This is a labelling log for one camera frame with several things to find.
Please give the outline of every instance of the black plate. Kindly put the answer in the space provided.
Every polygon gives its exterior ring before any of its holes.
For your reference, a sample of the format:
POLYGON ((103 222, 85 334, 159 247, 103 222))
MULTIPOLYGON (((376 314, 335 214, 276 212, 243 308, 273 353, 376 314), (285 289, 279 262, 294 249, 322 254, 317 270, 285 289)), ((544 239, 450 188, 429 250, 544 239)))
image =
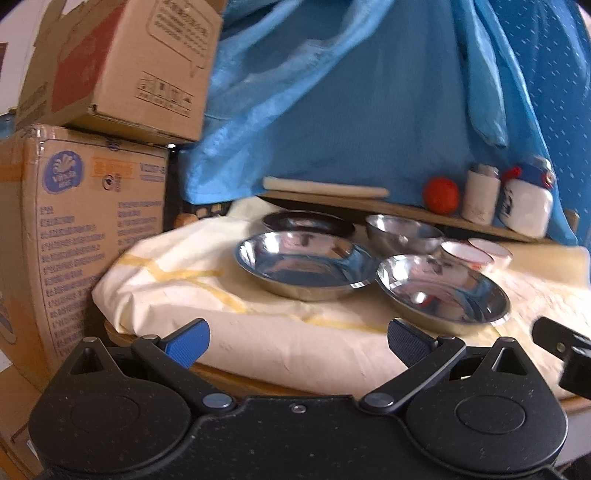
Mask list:
POLYGON ((355 226, 342 218, 305 210, 283 210, 270 213, 263 218, 262 223, 273 232, 327 233, 342 238, 348 238, 355 233, 355 226))

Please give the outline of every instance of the blue gripper pad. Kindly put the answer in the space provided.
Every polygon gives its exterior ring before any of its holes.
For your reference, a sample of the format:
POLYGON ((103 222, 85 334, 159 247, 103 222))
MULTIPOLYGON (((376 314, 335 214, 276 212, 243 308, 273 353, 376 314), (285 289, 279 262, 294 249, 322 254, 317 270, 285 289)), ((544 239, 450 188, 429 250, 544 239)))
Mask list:
POLYGON ((204 319, 195 319, 166 338, 158 346, 170 358, 189 368, 209 347, 209 325, 204 319))
POLYGON ((388 325, 388 346, 407 367, 421 361, 436 347, 436 341, 402 319, 388 325))

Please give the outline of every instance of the white tablecloth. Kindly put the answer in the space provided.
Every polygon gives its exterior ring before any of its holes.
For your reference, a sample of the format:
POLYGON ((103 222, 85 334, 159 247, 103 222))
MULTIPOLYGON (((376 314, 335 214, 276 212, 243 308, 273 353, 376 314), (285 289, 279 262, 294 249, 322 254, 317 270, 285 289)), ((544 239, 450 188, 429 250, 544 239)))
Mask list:
MULTIPOLYGON (((261 290, 236 264, 236 244, 275 209, 246 199, 226 217, 141 241, 101 279, 95 303, 120 333, 166 336, 205 318, 212 338, 199 362, 285 387, 360 397, 405 370, 385 336, 395 304, 378 286, 305 303, 261 290)), ((358 241, 367 241, 361 230, 358 241)), ((556 395, 569 396, 557 385, 561 362, 532 343, 530 329, 545 315, 591 336, 589 255, 559 245, 509 248, 514 269, 490 276, 511 299, 511 320, 463 339, 490 346, 498 336, 515 337, 556 395)))

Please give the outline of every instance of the screw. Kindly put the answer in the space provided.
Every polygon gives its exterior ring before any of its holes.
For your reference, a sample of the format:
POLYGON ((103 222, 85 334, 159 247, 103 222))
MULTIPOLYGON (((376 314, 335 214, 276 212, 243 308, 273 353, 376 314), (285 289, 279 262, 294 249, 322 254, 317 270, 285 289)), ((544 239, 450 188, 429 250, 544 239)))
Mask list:
POLYGON ((388 408, 394 405, 392 395, 382 392, 368 393, 363 400, 367 405, 373 408, 388 408))
POLYGON ((306 408, 305 405, 300 405, 300 404, 297 404, 297 403, 292 403, 290 405, 290 410, 293 413, 306 413, 306 410, 308 410, 308 409, 306 408))
POLYGON ((202 402, 207 408, 220 410, 222 408, 228 408, 234 400, 230 395, 226 395, 225 393, 210 393, 203 397, 202 402))

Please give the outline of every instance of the box logo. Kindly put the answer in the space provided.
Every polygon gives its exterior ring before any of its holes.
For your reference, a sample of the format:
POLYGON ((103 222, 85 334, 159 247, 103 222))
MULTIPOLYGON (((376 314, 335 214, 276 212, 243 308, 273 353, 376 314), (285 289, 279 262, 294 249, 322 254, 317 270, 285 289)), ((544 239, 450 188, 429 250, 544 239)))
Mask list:
POLYGON ((43 175, 43 186, 49 193, 61 193, 82 182, 84 166, 80 155, 64 150, 53 155, 43 175))

